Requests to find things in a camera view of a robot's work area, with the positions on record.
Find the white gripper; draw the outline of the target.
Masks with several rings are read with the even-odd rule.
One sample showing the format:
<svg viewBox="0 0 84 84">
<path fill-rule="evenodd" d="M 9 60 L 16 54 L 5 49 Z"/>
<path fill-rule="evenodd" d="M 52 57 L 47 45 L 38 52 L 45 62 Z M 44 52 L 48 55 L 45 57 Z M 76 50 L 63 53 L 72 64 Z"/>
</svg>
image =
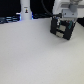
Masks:
<svg viewBox="0 0 84 84">
<path fill-rule="evenodd" d="M 57 5 L 53 13 L 61 19 L 76 19 L 78 16 L 78 6 L 73 4 Z"/>
</svg>

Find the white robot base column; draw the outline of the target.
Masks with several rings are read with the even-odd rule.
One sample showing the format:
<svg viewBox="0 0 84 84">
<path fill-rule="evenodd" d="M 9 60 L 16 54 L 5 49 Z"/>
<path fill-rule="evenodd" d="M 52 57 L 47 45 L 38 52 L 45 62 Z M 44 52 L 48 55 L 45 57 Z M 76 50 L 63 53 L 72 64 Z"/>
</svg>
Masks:
<svg viewBox="0 0 84 84">
<path fill-rule="evenodd" d="M 32 18 L 32 12 L 30 9 L 30 0 L 20 0 L 21 2 L 21 19 L 30 20 Z"/>
</svg>

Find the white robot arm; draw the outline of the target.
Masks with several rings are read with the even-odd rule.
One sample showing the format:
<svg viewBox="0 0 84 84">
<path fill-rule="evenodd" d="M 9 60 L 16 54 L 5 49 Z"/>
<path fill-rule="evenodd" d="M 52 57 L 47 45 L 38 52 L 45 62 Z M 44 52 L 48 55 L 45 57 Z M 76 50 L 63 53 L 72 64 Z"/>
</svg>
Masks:
<svg viewBox="0 0 84 84">
<path fill-rule="evenodd" d="M 84 17 L 84 0 L 55 0 L 53 14 L 62 20 Z"/>
</svg>

